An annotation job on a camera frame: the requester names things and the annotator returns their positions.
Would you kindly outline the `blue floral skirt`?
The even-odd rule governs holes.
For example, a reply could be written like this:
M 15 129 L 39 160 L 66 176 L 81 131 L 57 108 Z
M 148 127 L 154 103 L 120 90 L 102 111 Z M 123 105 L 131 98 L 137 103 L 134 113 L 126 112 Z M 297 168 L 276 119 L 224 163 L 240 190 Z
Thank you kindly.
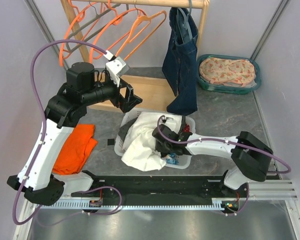
M 170 153 L 164 157 L 167 164 L 170 165 L 178 165 L 179 161 L 177 155 L 175 153 Z

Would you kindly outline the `white pleated skirt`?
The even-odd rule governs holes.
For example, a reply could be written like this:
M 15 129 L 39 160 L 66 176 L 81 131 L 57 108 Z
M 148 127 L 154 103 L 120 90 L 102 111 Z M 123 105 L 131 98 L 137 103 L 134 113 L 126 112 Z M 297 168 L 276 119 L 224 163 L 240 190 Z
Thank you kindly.
M 143 172 L 161 170 L 166 165 L 166 161 L 155 150 L 156 140 L 152 132 L 157 128 L 161 116 L 171 115 L 175 114 L 142 112 L 128 130 L 123 142 L 125 153 L 121 157 L 122 162 Z

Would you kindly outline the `red polka dot skirt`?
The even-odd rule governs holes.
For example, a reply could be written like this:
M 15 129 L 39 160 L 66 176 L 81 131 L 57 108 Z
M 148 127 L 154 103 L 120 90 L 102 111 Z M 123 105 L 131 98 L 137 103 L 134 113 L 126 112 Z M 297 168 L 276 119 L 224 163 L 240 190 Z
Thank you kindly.
M 190 132 L 190 131 L 191 131 L 190 125 L 186 123 L 186 124 L 185 124 L 185 127 L 183 128 L 182 131 L 183 131 L 183 132 Z

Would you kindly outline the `grey dotted skirt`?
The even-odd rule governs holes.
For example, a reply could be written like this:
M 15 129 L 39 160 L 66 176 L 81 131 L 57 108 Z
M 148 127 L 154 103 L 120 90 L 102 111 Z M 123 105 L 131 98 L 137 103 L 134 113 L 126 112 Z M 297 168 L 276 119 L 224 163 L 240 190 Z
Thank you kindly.
M 125 141 L 130 127 L 136 122 L 137 119 L 138 119 L 137 117 L 133 118 L 132 120 L 128 121 L 126 124 L 124 124 L 123 126 L 120 127 L 118 136 L 120 137 L 122 142 Z

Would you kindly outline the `dark blue denim skirt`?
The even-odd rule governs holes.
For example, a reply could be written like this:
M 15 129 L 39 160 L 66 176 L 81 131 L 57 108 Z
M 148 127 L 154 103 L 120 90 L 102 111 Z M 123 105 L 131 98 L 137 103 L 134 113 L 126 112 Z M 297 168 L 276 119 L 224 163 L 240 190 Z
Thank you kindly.
M 162 72 L 175 99 L 167 106 L 169 113 L 190 115 L 197 111 L 197 40 L 198 28 L 190 16 L 191 34 L 184 28 L 184 18 L 176 7 L 169 11 L 171 28 Z

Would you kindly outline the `grey hanger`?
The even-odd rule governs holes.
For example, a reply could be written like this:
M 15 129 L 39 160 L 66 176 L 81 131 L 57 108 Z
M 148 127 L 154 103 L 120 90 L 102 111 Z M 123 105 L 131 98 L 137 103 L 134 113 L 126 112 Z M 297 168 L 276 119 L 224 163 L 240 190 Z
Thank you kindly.
M 80 29 L 81 29 L 83 35 L 85 35 L 86 32 L 91 28 L 91 26 L 92 26 L 92 24 L 93 24 L 93 20 L 98 20 L 98 21 L 99 21 L 99 20 L 101 19 L 101 17 L 105 16 L 106 14 L 108 14 L 108 13 L 110 13 L 110 12 L 114 12 L 113 10 L 110 10 L 110 9 L 109 9 L 107 3 L 108 3 L 108 2 L 101 2 L 101 3 L 100 3 L 100 9 L 99 9 L 99 10 L 96 9 L 95 5 L 94 5 L 94 7 L 88 8 L 87 10 L 89 10 L 89 9 L 94 9 L 94 11 L 95 11 L 95 16 L 92 17 L 90 20 L 88 20 L 86 23 L 80 24 L 80 23 L 85 19 L 85 17 L 86 17 L 86 12 L 87 12 L 87 10 L 85 11 L 85 17 L 84 17 L 84 19 L 79 23 Z M 120 6 L 119 3 L 115 3 L 115 4 L 112 5 L 112 7 L 115 8 L 115 9 L 118 8 L 119 6 Z M 93 37 L 95 37 L 98 33 L 100 33 L 101 30 L 98 29 L 97 31 L 95 31 L 95 32 L 93 32 L 93 33 L 92 33 L 91 31 L 86 35 L 86 37 L 84 38 L 84 41 L 83 41 L 83 42 L 88 42 L 88 41 L 91 40 Z M 74 53 L 74 51 L 79 50 L 80 55 L 81 55 L 83 61 L 84 61 L 84 62 L 88 62 L 88 61 L 89 61 L 89 51 L 88 51 L 88 48 L 87 48 L 85 45 L 83 45 L 83 44 L 81 44 L 81 43 L 77 43 L 74 47 L 70 47 L 70 44 L 69 44 L 69 43 L 65 43 L 65 46 L 66 46 L 66 49 L 67 49 L 67 50 L 73 51 L 73 53 Z

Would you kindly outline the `grey-blue hanger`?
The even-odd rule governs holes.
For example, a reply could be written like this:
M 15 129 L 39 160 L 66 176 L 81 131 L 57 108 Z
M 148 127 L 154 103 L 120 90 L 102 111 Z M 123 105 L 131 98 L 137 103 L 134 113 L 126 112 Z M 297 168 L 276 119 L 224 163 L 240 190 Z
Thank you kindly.
M 183 27 L 185 29 L 187 29 L 187 31 L 189 32 L 189 34 L 191 34 L 191 28 L 190 28 L 190 24 L 189 24 L 189 17 L 191 16 L 193 5 L 192 5 L 192 0 L 189 0 L 188 2 L 189 2 L 188 13 L 185 13 L 185 11 L 182 10 L 180 7 L 178 7 L 177 9 L 179 10 L 179 12 L 183 16 Z

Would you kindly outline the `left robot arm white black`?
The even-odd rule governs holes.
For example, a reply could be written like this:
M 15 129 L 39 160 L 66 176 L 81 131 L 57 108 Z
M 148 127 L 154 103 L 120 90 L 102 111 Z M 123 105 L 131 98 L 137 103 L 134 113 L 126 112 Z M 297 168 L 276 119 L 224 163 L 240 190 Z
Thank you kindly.
M 51 206 L 63 195 L 84 192 L 96 196 L 100 185 L 90 173 L 60 175 L 53 173 L 57 157 L 87 107 L 110 101 L 123 113 L 132 110 L 143 100 L 134 94 L 133 87 L 121 79 L 129 66 L 121 59 L 105 65 L 104 81 L 91 63 L 77 62 L 66 71 L 66 82 L 49 101 L 43 113 L 42 129 L 24 168 L 8 177 L 7 184 L 21 190 L 33 204 Z

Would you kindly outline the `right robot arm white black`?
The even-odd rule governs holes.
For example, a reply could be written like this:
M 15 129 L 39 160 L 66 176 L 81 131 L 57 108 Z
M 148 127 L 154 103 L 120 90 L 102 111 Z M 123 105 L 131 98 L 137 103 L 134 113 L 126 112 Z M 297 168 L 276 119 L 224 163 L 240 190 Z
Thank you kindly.
M 245 183 L 264 182 L 267 178 L 273 151 L 247 131 L 238 136 L 209 137 L 192 132 L 177 134 L 160 124 L 152 136 L 155 150 L 163 157 L 207 155 L 232 160 L 235 167 L 225 172 L 219 184 L 219 191 L 225 197 L 232 196 Z

